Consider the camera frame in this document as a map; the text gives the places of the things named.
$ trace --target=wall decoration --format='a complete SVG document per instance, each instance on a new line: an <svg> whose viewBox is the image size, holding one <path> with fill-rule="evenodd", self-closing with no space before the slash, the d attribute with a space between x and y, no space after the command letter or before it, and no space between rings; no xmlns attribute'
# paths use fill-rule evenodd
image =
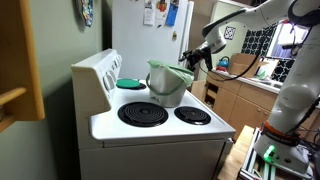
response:
<svg viewBox="0 0 320 180"><path fill-rule="evenodd" d="M91 27L93 22L93 2L92 0L81 0L82 16L85 20L86 26Z"/></svg>
<svg viewBox="0 0 320 180"><path fill-rule="evenodd" d="M264 42L264 45L262 47L260 56L266 56L269 50L269 46L271 44L272 38L274 36L274 32L276 31L277 26L270 26L264 30L260 31L247 31L246 38L244 40L244 43L242 45L241 53L245 54L252 54L255 55L258 50L261 43L261 38L265 33L266 34L266 40Z"/></svg>
<svg viewBox="0 0 320 180"><path fill-rule="evenodd" d="M232 40L235 32L236 32L236 28L227 26L226 31L224 32L224 38Z"/></svg>
<svg viewBox="0 0 320 180"><path fill-rule="evenodd" d="M271 79L275 81L284 82L294 62L295 60L292 59L281 59L278 63L278 66L275 68Z"/></svg>

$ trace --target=green light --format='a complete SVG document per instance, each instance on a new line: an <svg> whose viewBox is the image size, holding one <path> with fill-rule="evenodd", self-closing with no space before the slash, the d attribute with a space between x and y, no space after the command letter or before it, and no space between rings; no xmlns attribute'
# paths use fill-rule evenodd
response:
<svg viewBox="0 0 320 180"><path fill-rule="evenodd" d="M269 146L269 149L272 151L272 150L274 150L274 145L270 145Z"/></svg>

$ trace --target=white refrigerator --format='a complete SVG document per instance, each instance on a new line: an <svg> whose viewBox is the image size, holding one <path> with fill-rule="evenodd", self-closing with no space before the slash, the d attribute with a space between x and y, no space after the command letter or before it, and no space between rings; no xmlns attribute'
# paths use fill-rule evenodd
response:
<svg viewBox="0 0 320 180"><path fill-rule="evenodd" d="M155 14L150 13L152 9L147 7L148 2L155 8ZM166 21L168 16L172 15L169 13L171 2L176 1L113 1L112 48L116 49L123 59L120 78L145 79L150 72L148 60L179 64L178 59L188 50L194 3L179 0L174 25L168 26Z"/></svg>

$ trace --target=white electric stove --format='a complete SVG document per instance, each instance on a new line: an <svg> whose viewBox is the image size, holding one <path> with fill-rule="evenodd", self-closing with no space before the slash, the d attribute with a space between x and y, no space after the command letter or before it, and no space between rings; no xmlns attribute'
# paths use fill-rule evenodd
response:
<svg viewBox="0 0 320 180"><path fill-rule="evenodd" d="M188 91L163 108L148 88L117 88L120 67L111 49L72 65L82 179L214 179L235 130Z"/></svg>

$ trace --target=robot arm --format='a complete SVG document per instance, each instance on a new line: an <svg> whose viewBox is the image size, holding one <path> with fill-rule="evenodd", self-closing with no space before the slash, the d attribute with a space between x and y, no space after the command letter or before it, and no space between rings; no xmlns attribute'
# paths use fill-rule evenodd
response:
<svg viewBox="0 0 320 180"><path fill-rule="evenodd" d="M310 179L312 171L308 166L307 152L298 144L297 135L288 135L288 132L295 131L308 107L319 100L320 0L269 0L256 8L232 13L205 26L202 35L206 42L196 50L186 52L184 59L189 61L191 70L204 59L210 71L211 54L226 46L219 27L229 22L240 22L250 30L260 30L283 19L310 29L254 149L266 162Z"/></svg>
<svg viewBox="0 0 320 180"><path fill-rule="evenodd" d="M183 57L179 61L187 59L189 62L188 69L194 71L194 66L204 59L210 71L212 70L211 54L219 53L226 46L226 40L219 27L229 22L239 22L254 31L269 27L274 23L287 19L289 16L299 21L301 16L310 12L310 9L317 8L319 3L318 0L311 0L305 3L300 3L297 0L269 0L256 8L241 9L206 25L202 30L202 36L206 42L194 51L183 53Z"/></svg>

